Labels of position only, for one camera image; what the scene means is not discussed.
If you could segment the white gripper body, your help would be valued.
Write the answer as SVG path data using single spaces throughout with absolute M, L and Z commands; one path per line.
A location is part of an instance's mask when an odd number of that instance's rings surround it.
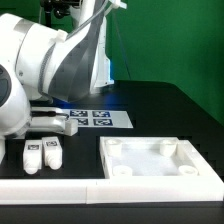
M 78 121 L 71 119 L 62 109 L 56 107 L 33 107 L 31 109 L 30 131 L 54 132 L 73 136 L 78 132 Z

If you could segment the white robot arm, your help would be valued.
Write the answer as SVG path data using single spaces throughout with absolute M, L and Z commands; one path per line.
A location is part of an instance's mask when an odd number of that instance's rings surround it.
M 33 100 L 79 100 L 112 83 L 105 55 L 106 16 L 122 0 L 41 0 L 46 10 L 72 17 L 67 33 L 5 13 L 0 15 L 0 138 L 28 131 L 72 136 L 78 122 Z

